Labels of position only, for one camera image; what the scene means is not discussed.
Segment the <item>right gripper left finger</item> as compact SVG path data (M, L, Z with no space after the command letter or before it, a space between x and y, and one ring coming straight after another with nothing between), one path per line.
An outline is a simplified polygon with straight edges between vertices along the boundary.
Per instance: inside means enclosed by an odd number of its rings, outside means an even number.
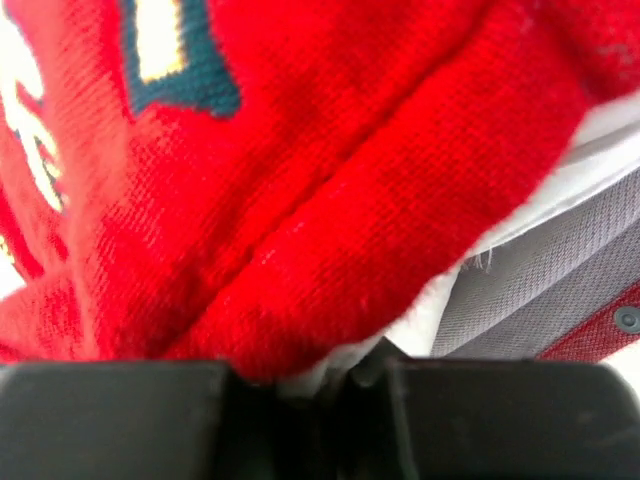
M221 364L1 370L4 479L273 479L269 399Z

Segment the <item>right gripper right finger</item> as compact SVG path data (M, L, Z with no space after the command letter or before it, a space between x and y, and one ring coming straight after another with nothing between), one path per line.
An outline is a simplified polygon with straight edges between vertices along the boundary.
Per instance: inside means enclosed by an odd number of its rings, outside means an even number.
M635 479L639 405L611 369L411 359L376 349L347 375L323 479Z

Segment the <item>red printed pillowcase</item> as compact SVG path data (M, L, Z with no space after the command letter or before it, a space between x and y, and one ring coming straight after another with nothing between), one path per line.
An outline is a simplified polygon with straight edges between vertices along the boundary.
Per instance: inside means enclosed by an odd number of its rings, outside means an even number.
M617 162L635 1L5 1L1 359L271 381Z

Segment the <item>white pillow insert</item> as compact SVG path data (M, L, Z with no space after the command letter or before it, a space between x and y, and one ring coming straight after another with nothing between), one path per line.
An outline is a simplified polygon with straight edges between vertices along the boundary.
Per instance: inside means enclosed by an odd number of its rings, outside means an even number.
M639 94L630 94L589 113L574 135L569 153L534 194L485 233L464 260L513 240L557 215L578 206L639 167ZM385 331L363 342L335 349L311 370L277 386L285 398L311 398L342 377L381 339L411 357L428 355L451 290L463 263L430 280L411 307Z

